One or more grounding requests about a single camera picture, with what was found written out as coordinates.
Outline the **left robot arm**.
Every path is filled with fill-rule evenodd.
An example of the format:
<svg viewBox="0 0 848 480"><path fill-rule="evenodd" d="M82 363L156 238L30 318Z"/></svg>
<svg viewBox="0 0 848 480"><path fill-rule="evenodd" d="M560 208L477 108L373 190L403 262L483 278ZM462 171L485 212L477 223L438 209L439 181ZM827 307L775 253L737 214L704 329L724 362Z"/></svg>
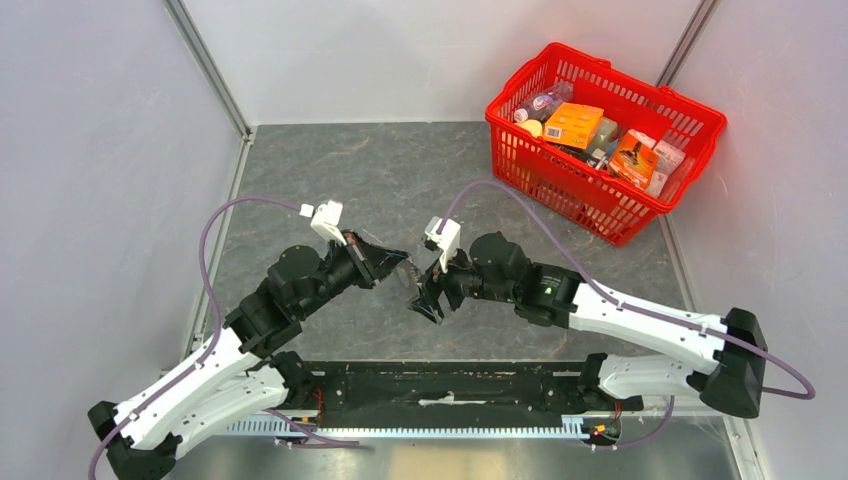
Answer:
<svg viewBox="0 0 848 480"><path fill-rule="evenodd" d="M217 317L199 350L137 395L89 410L100 440L89 477L106 458L119 479L162 479L214 431L282 403L307 405L312 379L286 372L299 359L278 349L347 288L374 288L410 256L371 244L353 230L330 240L325 255L303 245L284 250L256 290Z"/></svg>

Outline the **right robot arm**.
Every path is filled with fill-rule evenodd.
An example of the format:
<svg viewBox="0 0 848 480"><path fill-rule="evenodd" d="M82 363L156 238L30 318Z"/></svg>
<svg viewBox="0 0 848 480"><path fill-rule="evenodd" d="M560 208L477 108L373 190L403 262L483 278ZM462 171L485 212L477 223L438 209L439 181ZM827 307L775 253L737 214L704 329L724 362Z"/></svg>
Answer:
<svg viewBox="0 0 848 480"><path fill-rule="evenodd" d="M603 334L651 350L641 357L588 356L577 382L588 408L681 395L734 417L760 414L766 361L759 353L767 344L748 310L700 314L590 285L573 270L532 261L500 232L451 258L440 256L416 283L409 308L436 324L465 300L485 300L511 305L534 325Z"/></svg>

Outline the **round yellow lid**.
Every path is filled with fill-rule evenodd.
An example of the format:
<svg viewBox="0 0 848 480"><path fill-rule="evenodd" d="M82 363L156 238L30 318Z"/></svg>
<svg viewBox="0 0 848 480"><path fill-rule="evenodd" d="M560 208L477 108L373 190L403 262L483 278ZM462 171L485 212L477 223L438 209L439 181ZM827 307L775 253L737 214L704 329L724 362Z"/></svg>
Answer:
<svg viewBox="0 0 848 480"><path fill-rule="evenodd" d="M539 138L543 133L543 124L538 120L528 119L517 122L515 126L526 131L532 138Z"/></svg>

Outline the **clear plastic bottle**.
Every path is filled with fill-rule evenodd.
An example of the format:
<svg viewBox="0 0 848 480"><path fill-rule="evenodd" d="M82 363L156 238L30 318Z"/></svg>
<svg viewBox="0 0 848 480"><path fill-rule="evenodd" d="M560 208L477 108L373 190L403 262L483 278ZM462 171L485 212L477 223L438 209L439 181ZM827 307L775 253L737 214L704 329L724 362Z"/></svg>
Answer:
<svg viewBox="0 0 848 480"><path fill-rule="evenodd" d="M537 93L523 102L512 113L514 123L528 120L546 122L563 103L569 103L573 98L574 84L560 81L547 90Z"/></svg>

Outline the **orange cardboard box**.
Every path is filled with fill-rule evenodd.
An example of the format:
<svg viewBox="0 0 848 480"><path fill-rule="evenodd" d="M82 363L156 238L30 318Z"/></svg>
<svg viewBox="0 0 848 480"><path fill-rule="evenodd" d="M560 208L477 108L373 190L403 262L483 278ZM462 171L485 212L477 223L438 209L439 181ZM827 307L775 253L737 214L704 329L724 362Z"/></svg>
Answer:
<svg viewBox="0 0 848 480"><path fill-rule="evenodd" d="M585 149L594 138L603 113L599 107L563 103L544 123L542 138L557 145Z"/></svg>

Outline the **orange white product box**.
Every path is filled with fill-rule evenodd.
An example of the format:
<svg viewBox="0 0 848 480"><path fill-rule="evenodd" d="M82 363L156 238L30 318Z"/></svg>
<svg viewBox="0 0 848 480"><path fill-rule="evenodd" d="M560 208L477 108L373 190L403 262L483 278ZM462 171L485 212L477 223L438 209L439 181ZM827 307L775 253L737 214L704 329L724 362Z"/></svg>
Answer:
<svg viewBox="0 0 848 480"><path fill-rule="evenodd" d="M651 183L658 162L657 141L649 135L629 129L611 154L607 170L635 187L645 190Z"/></svg>

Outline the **white small box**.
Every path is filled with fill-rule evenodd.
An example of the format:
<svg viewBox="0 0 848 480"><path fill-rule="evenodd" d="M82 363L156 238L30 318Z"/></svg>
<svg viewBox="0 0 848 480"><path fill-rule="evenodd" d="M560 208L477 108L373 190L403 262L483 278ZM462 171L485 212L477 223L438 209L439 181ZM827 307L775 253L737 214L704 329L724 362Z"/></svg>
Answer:
<svg viewBox="0 0 848 480"><path fill-rule="evenodd" d="M657 154L657 163L650 184L646 188L646 193L658 198L669 177L685 159L685 154L682 150L663 140L655 145L653 151Z"/></svg>

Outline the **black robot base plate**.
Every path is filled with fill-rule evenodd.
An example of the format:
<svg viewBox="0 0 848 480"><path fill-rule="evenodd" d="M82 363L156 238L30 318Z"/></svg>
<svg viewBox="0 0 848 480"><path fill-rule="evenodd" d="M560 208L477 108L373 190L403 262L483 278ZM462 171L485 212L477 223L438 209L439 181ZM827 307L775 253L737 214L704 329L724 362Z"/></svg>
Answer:
<svg viewBox="0 0 848 480"><path fill-rule="evenodd" d="M283 410L322 427L552 427L561 416L641 412L592 386L576 361L301 361Z"/></svg>

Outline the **left aluminium frame post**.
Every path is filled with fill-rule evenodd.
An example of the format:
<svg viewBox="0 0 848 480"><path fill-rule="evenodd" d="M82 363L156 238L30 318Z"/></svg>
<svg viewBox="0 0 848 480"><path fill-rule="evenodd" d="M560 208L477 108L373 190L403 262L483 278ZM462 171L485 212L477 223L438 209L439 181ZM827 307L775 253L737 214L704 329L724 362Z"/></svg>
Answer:
<svg viewBox="0 0 848 480"><path fill-rule="evenodd" d="M235 131L240 137L247 138L252 133L252 127L238 106L185 2L164 0L163 4Z"/></svg>

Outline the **aluminium frame post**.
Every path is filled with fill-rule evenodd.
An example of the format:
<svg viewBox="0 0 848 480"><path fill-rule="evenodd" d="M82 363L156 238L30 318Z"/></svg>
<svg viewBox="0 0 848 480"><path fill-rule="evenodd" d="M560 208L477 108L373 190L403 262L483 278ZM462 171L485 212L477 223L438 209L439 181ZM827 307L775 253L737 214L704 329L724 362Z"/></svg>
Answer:
<svg viewBox="0 0 848 480"><path fill-rule="evenodd" d="M247 138L252 133L252 127L238 106L185 2L164 0L163 4L235 131L240 137Z"/></svg>
<svg viewBox="0 0 848 480"><path fill-rule="evenodd" d="M698 2L655 82L657 87L670 86L677 78L719 4L719 0Z"/></svg>

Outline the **right aluminium frame post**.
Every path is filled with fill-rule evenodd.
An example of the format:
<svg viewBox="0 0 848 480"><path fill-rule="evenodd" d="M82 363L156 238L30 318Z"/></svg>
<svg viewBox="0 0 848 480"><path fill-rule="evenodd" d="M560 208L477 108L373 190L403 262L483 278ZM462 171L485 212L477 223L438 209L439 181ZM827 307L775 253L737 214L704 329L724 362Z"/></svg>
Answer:
<svg viewBox="0 0 848 480"><path fill-rule="evenodd" d="M719 0L698 2L655 82L657 87L670 86L677 78L719 4Z"/></svg>

